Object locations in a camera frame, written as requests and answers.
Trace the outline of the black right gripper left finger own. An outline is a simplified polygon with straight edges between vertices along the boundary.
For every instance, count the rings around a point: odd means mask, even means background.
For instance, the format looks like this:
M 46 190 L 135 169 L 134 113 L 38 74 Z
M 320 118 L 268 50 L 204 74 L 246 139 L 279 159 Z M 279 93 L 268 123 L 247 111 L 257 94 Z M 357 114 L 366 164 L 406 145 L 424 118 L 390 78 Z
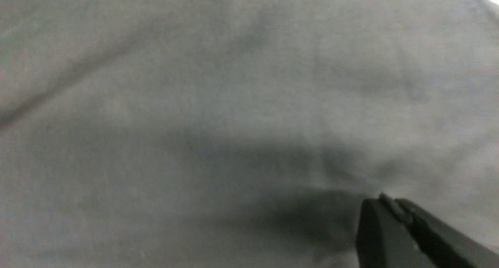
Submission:
M 405 226 L 382 202 L 361 204 L 355 248 L 361 268 L 434 268 Z

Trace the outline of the black right gripper right finger own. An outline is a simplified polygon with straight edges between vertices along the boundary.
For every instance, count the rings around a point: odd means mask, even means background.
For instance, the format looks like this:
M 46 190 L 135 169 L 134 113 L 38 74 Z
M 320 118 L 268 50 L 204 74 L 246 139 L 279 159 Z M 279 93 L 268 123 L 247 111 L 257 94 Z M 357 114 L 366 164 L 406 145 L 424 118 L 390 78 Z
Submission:
M 423 252 L 439 268 L 497 268 L 498 253 L 474 241 L 408 199 L 385 193 L 379 200 L 400 221 Z

